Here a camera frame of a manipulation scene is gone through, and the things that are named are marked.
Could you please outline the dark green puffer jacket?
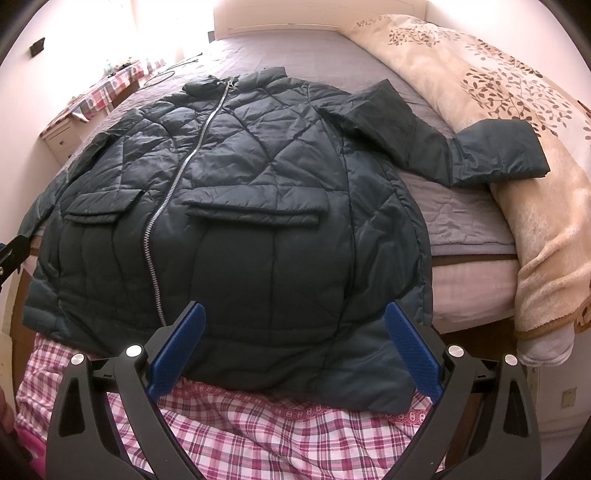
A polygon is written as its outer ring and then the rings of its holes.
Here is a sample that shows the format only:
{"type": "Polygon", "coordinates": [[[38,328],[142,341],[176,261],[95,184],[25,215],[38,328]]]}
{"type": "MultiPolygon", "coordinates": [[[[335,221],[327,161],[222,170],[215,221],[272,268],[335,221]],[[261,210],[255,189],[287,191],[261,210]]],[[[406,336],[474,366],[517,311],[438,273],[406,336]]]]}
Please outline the dark green puffer jacket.
{"type": "Polygon", "coordinates": [[[186,378],[407,411],[415,386],[384,313],[432,321],[432,255],[387,120],[453,137],[389,81],[349,93],[280,67],[128,111],[23,219],[42,236],[25,326],[111,356],[195,301],[206,328],[186,378]]]}

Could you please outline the pink plaid pajama clothing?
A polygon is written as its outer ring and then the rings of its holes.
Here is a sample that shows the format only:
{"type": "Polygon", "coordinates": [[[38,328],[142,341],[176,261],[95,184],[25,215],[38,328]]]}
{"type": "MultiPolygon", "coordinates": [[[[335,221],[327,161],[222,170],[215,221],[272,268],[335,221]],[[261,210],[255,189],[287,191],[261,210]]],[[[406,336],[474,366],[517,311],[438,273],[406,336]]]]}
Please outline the pink plaid pajama clothing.
{"type": "MultiPolygon", "coordinates": [[[[75,350],[41,335],[16,393],[16,426],[45,460],[53,403],[75,350]]],[[[150,467],[117,394],[108,400],[131,462],[150,467]]],[[[383,479],[431,409],[415,394],[401,415],[352,412],[287,398],[223,390],[181,378],[158,406],[206,479],[383,479]]]]}

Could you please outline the white bedside drawer table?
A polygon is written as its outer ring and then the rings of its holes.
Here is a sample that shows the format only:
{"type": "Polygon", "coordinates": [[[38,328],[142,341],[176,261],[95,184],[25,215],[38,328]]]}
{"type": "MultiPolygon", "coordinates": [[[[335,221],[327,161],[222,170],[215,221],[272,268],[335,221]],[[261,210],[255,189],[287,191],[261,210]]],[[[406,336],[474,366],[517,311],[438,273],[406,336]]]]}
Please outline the white bedside drawer table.
{"type": "Polygon", "coordinates": [[[60,166],[63,166],[81,145],[84,126],[85,123],[77,117],[67,116],[41,134],[41,138],[60,166]]]}

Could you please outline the grey quilted bedspread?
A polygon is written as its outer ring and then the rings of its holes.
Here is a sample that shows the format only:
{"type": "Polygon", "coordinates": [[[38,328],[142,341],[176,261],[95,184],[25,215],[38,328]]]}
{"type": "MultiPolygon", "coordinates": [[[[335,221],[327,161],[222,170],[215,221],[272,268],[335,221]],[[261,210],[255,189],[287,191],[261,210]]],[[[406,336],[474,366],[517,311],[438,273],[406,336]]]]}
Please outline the grey quilted bedspread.
{"type": "MultiPolygon", "coordinates": [[[[88,145],[127,111],[174,93],[191,79],[224,78],[283,67],[292,78],[320,82],[349,93],[389,80],[415,115],[443,135],[451,127],[405,80],[348,38],[329,31],[280,30],[217,40],[196,60],[174,67],[116,107],[83,139],[88,145]]],[[[476,255],[516,257],[513,235],[490,189],[451,190],[403,172],[402,179],[427,223],[435,257],[476,255]]]]}

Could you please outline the beige leaf-print blanket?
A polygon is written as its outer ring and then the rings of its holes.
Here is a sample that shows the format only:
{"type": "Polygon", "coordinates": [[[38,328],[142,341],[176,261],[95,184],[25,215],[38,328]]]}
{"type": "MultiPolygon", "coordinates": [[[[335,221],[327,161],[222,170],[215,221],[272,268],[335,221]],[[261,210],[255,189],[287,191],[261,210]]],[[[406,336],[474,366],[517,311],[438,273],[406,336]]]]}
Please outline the beige leaf-print blanket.
{"type": "Polygon", "coordinates": [[[410,172],[459,188],[488,184],[513,234],[519,359],[558,366],[590,326],[590,123],[539,72],[465,33],[382,14],[342,32],[398,73],[453,131],[385,123],[410,172]]]}

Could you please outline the cream bed headboard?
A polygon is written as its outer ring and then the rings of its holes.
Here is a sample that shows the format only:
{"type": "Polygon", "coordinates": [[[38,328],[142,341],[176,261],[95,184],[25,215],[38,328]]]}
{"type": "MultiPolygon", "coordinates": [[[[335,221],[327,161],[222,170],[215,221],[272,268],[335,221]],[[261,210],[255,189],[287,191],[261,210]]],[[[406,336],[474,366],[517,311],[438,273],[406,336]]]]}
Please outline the cream bed headboard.
{"type": "Polygon", "coordinates": [[[213,9],[217,40],[256,31],[337,31],[356,21],[381,14],[406,14],[427,18],[423,0],[231,0],[219,1],[213,9]]]}

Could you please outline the white wall socket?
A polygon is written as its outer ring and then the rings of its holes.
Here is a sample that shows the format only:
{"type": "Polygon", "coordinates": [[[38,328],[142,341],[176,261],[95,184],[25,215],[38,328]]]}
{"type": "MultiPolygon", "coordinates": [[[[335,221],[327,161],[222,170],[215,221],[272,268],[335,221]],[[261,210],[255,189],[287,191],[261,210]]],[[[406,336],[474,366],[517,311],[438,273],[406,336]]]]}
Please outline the white wall socket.
{"type": "Polygon", "coordinates": [[[572,408],[576,404],[577,388],[572,387],[564,390],[561,396],[561,408],[572,408]]]}

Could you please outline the black wall switch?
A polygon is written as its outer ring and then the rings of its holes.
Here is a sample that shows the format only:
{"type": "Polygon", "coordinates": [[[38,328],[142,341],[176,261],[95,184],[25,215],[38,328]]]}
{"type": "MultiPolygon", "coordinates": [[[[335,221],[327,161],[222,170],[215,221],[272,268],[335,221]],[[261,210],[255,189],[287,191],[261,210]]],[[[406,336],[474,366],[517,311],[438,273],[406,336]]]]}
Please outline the black wall switch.
{"type": "Polygon", "coordinates": [[[30,56],[34,58],[44,50],[45,39],[41,38],[29,47],[30,56]]]}

